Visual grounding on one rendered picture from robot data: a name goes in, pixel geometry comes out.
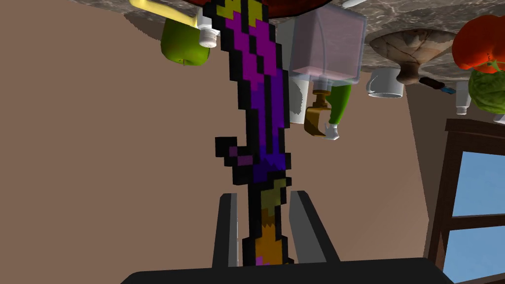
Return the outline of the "purple black pixel sword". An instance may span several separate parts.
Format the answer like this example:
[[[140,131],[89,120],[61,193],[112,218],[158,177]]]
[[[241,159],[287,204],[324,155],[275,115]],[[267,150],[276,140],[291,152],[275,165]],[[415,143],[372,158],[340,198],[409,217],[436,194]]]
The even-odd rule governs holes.
[[[282,235],[281,206],[287,202],[291,155],[285,150],[289,127],[288,72],[282,47],[268,22],[262,0],[210,0],[203,14],[220,32],[229,54],[230,80],[237,83],[238,108],[246,114],[246,145],[217,137],[216,157],[232,168],[234,185],[246,185],[249,236],[242,241],[244,266],[292,264]]]

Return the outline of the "green bottle with white cap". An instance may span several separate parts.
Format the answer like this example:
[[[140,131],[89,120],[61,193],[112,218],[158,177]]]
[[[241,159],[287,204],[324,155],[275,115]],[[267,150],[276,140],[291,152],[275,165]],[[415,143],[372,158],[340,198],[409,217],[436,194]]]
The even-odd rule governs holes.
[[[325,139],[327,140],[339,138],[337,127],[348,105],[351,89],[351,85],[332,86],[330,95],[326,98],[331,105],[330,117],[328,123],[325,124]]]

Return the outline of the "white slim bottle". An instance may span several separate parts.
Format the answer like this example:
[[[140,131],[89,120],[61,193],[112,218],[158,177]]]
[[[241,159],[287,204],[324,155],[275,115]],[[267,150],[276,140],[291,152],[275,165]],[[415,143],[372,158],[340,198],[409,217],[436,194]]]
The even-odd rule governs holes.
[[[469,82],[460,81],[456,84],[456,113],[466,115],[470,106],[471,97],[469,96]]]

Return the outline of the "white cylinder cup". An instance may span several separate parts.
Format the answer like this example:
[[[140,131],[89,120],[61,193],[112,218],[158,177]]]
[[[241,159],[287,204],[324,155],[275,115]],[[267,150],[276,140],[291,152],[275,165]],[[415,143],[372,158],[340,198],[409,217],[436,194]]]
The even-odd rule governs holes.
[[[290,19],[277,25],[276,42],[282,47],[283,69],[290,71],[295,20]],[[289,120],[293,124],[304,123],[309,82],[291,73],[289,83]]]

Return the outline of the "brown marble footed bowl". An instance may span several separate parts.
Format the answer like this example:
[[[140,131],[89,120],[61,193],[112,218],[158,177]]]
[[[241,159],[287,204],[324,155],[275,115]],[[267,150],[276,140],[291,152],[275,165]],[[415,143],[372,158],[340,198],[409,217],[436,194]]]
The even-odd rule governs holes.
[[[418,82],[420,65],[449,49],[455,36],[444,30],[401,30],[377,37],[369,45],[377,54],[400,66],[396,79],[408,85]]]

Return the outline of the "dark brown framed window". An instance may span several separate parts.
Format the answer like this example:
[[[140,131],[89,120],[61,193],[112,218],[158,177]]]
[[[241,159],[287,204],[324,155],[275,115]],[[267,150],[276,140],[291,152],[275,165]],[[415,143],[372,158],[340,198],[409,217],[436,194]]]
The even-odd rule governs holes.
[[[505,156],[505,125],[447,119],[447,141],[427,259],[443,269],[450,231],[505,226],[505,213],[453,216],[463,152]]]

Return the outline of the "small white bottle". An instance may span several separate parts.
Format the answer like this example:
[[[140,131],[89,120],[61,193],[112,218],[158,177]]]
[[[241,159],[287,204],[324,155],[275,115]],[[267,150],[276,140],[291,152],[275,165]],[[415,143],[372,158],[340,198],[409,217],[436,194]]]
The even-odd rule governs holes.
[[[196,24],[200,30],[199,44],[206,48],[216,47],[220,32],[213,28],[212,19],[203,15],[203,8],[197,9]]]

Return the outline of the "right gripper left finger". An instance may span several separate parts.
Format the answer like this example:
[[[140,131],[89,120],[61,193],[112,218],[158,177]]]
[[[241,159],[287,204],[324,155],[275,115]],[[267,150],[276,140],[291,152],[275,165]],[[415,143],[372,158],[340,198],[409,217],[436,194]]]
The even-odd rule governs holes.
[[[212,267],[237,267],[238,264],[237,194],[231,192],[219,199]]]

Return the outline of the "green apple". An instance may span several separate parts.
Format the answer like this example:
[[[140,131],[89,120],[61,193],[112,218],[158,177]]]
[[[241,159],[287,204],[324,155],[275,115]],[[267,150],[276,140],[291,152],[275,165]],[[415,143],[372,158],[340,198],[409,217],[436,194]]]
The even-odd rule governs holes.
[[[207,61],[210,48],[201,46],[199,39],[199,29],[167,18],[160,43],[161,52],[172,62],[201,66]]]

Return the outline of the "green cabbage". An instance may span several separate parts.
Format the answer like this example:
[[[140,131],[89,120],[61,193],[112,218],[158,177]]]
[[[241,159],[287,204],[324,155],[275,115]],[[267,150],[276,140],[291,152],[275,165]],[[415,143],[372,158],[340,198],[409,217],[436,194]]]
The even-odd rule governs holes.
[[[505,62],[485,65],[491,73],[473,68],[468,91],[473,103],[481,110],[493,114],[505,114]]]

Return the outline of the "red orange tomato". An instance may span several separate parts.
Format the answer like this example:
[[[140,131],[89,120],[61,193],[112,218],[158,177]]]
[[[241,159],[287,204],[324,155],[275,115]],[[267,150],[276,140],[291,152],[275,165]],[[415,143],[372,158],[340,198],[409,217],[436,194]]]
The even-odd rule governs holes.
[[[505,15],[483,15],[468,21],[454,38],[452,54],[463,70],[505,71]]]

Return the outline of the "black and blue stick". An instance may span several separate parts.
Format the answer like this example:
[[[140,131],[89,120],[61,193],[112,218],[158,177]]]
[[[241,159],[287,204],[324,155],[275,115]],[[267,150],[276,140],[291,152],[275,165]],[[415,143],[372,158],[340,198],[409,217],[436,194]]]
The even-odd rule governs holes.
[[[456,94],[455,89],[453,89],[451,87],[447,87],[443,82],[437,81],[437,80],[429,78],[429,77],[421,77],[419,79],[419,82],[421,84],[424,84],[424,85],[431,87],[435,90],[440,90],[440,91],[447,93],[447,94]]]

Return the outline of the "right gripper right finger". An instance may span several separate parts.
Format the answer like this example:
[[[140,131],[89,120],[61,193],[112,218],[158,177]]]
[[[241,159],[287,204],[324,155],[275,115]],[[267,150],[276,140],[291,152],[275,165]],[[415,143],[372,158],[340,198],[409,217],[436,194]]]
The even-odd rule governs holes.
[[[298,263],[340,262],[306,191],[291,192],[289,222]]]

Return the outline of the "white mug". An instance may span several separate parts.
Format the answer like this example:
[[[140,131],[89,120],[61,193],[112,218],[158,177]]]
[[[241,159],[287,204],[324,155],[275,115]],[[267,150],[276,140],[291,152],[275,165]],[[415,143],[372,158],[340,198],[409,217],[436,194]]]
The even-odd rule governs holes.
[[[377,98],[401,98],[404,85],[397,81],[398,68],[378,68],[373,70],[367,82],[367,93]]]

